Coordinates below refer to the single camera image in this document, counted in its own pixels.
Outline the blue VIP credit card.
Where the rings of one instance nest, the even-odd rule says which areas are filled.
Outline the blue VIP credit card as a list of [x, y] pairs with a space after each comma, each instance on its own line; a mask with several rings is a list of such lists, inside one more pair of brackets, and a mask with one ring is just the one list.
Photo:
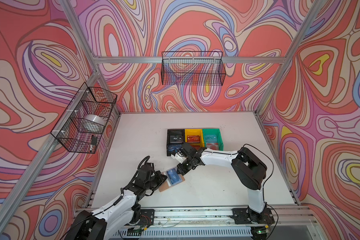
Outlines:
[[168, 170], [167, 175], [171, 185], [182, 182], [181, 177], [177, 174], [177, 171], [175, 169]]

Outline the tan leather card holder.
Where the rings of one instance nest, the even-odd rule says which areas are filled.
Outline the tan leather card holder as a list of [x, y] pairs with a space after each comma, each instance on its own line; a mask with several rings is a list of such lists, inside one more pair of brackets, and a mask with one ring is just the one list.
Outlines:
[[172, 188], [185, 181], [184, 176], [178, 174], [177, 170], [178, 168], [174, 167], [163, 172], [163, 174], [167, 177], [167, 180], [159, 187], [159, 192], [166, 191], [169, 188]]

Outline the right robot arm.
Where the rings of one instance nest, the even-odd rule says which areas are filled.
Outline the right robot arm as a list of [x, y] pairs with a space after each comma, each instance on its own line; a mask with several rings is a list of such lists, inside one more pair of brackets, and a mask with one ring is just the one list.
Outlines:
[[237, 225], [256, 224], [270, 226], [275, 223], [272, 210], [264, 198], [263, 183], [266, 182], [267, 166], [250, 149], [241, 147], [238, 151], [218, 151], [209, 148], [192, 147], [184, 143], [171, 157], [179, 162], [177, 173], [187, 174], [198, 166], [220, 166], [233, 169], [240, 182], [247, 188], [249, 204], [245, 209], [232, 209], [231, 218]]

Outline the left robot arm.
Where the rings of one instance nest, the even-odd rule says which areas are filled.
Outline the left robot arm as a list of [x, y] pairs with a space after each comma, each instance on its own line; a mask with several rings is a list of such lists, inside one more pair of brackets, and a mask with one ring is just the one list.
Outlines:
[[150, 156], [146, 156], [141, 160], [119, 196], [91, 212], [81, 211], [61, 239], [108, 240], [123, 226], [139, 224], [145, 219], [141, 216], [139, 201], [151, 196], [167, 180], [149, 159]]

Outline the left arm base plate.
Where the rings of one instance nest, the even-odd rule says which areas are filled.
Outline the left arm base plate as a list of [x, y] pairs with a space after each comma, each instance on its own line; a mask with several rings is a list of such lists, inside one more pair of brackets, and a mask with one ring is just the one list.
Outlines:
[[151, 226], [154, 224], [155, 210], [143, 209], [135, 211], [132, 220], [129, 222], [130, 226]]

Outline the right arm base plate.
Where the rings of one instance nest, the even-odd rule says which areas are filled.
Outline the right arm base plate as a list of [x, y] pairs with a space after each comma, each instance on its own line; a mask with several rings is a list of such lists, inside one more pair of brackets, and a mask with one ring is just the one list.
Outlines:
[[235, 221], [237, 225], [272, 225], [275, 223], [272, 211], [270, 208], [264, 208], [261, 213], [247, 208], [235, 208], [232, 209], [233, 215], [230, 216], [231, 219]]

